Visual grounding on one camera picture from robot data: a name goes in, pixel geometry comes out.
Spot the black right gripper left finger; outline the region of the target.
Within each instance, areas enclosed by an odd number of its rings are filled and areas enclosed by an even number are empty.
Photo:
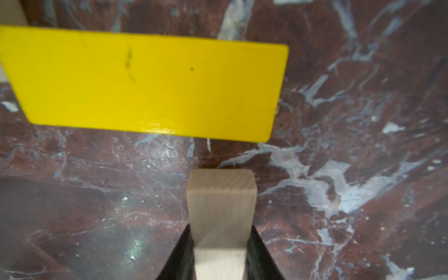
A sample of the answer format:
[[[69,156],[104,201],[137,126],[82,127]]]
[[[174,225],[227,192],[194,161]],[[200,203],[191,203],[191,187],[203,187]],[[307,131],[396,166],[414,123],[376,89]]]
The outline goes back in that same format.
[[[193,246],[190,225],[187,225],[156,280],[192,280]]]

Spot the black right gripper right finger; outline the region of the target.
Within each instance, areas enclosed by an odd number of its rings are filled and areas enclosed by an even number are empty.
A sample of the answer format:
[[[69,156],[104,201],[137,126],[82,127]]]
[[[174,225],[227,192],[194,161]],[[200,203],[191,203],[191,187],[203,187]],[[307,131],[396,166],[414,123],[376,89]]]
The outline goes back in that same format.
[[[255,226],[252,226],[247,244],[248,280],[284,280],[271,254],[266,248]]]

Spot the yellow block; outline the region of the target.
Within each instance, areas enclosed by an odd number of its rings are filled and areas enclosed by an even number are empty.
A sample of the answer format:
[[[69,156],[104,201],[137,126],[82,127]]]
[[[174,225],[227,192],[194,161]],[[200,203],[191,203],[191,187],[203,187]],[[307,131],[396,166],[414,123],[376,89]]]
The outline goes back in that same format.
[[[267,142],[284,44],[1,26],[1,64],[33,124]]]

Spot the short natural wooden block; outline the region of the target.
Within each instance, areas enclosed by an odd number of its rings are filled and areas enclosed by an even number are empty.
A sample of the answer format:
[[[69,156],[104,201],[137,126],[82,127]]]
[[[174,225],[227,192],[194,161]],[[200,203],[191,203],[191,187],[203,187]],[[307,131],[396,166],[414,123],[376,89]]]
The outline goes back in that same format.
[[[18,0],[1,0],[1,25],[27,26],[28,21]]]

